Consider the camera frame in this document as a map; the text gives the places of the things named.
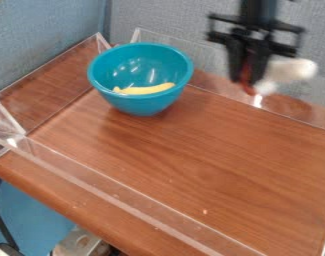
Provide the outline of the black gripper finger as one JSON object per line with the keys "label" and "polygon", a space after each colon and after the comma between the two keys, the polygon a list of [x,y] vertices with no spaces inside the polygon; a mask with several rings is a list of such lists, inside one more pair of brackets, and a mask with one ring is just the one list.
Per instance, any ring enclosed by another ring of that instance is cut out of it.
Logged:
{"label": "black gripper finger", "polygon": [[272,50],[268,42],[253,45],[250,56],[250,84],[254,85],[265,75]]}
{"label": "black gripper finger", "polygon": [[232,37],[226,44],[228,60],[229,60],[229,75],[234,83],[244,81],[245,64],[248,60],[248,51],[245,43]]}

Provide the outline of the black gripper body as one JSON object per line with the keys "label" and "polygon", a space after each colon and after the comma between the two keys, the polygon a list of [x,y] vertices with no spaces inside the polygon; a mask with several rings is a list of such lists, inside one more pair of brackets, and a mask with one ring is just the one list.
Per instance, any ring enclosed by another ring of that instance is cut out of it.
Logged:
{"label": "black gripper body", "polygon": [[[305,29],[276,18],[245,17],[210,13],[207,40],[228,49],[233,58],[246,58],[248,54],[258,57],[278,55],[294,57],[301,46]],[[290,33],[293,43],[281,43],[274,39],[277,32]]]}

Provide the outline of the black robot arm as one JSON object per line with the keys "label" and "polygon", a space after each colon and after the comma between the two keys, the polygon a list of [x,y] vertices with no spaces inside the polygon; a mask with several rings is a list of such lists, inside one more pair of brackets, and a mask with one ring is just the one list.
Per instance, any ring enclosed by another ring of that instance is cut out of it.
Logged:
{"label": "black robot arm", "polygon": [[240,0],[237,15],[210,13],[207,40],[228,50],[229,77],[253,87],[273,55],[294,58],[305,28],[277,18],[278,0]]}

